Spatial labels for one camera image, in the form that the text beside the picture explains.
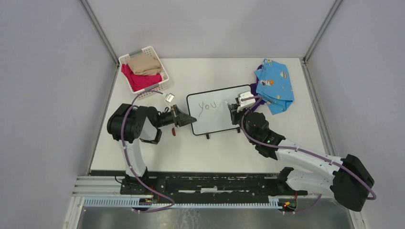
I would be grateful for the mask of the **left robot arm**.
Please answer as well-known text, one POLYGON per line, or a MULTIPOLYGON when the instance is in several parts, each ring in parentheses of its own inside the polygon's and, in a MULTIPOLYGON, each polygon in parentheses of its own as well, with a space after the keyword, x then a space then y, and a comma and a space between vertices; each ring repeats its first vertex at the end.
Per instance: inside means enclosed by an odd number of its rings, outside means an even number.
POLYGON ((107 122, 107 132, 121 148, 125 161, 125 179, 138 194, 149 191, 148 169, 142 158, 140 143, 160 142, 161 127, 183 127, 197 119, 181 111, 177 105, 158 111, 154 106, 121 104, 107 122))

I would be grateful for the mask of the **black framed whiteboard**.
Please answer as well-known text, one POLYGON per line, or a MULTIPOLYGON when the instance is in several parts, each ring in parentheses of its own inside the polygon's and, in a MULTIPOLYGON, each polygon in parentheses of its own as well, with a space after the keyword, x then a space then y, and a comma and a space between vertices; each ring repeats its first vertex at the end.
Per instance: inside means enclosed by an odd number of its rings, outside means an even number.
POLYGON ((245 84, 188 95, 186 101, 189 115, 197 119, 192 123, 193 134, 208 135, 238 129, 239 126, 231 122, 230 111, 224 100, 235 104, 239 94, 250 90, 250 86, 245 84))

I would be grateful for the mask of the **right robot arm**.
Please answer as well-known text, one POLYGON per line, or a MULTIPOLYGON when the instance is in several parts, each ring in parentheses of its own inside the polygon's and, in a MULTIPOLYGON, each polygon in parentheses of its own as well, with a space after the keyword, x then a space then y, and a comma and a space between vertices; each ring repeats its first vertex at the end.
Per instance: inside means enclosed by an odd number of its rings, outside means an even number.
POLYGON ((308 149, 269 129, 262 113, 229 104, 231 122, 239 125, 248 141, 263 157, 284 161, 301 168, 281 170, 276 189, 282 195, 307 191, 333 197, 343 207, 360 212, 368 200, 375 200, 374 179, 361 160, 351 154, 342 158, 308 149))

